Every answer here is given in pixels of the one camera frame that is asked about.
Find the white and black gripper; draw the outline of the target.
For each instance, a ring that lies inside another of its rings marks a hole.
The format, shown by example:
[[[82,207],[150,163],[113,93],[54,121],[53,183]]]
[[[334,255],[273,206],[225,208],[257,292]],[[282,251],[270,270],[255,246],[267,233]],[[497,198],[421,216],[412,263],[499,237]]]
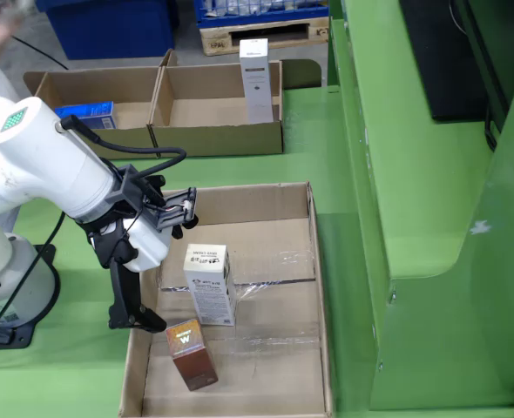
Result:
[[[99,264],[110,268],[113,304],[109,307],[110,329],[137,328],[157,334],[166,322],[141,299],[140,275],[160,265],[169,253],[171,229],[158,230],[142,212],[111,209],[76,223],[86,233]]]

